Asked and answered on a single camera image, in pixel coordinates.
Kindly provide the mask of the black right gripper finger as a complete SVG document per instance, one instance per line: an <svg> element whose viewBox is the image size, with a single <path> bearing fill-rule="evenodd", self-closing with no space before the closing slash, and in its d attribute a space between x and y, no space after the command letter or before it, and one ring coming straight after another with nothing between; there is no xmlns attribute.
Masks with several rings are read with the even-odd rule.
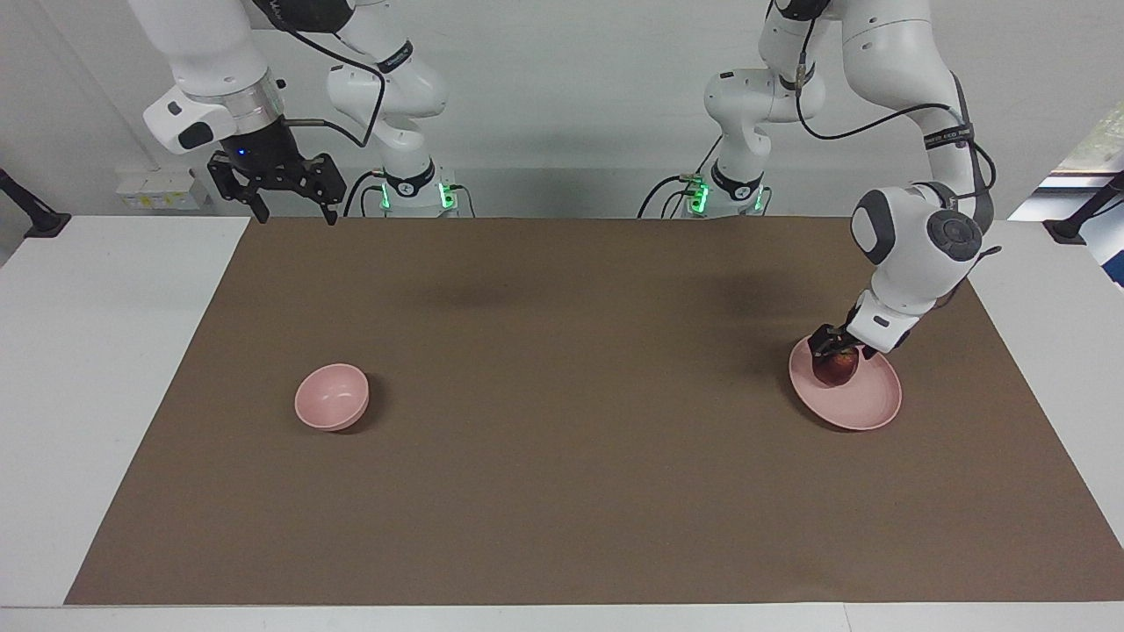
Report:
<svg viewBox="0 0 1124 632"><path fill-rule="evenodd" d="M333 156L317 154L312 159L288 163L282 169L282 177L289 191L312 200L320 207L327 225L336 225L339 219L337 206L345 197L346 183Z"/></svg>
<svg viewBox="0 0 1124 632"><path fill-rule="evenodd" d="M208 173L212 177L214 187L216 187L217 192L220 193L223 199L246 205L256 222L268 222L268 205L264 204L259 192L256 181L250 180L250 183L241 183L241 180L235 177L235 169L227 154L214 154L210 156Z"/></svg>

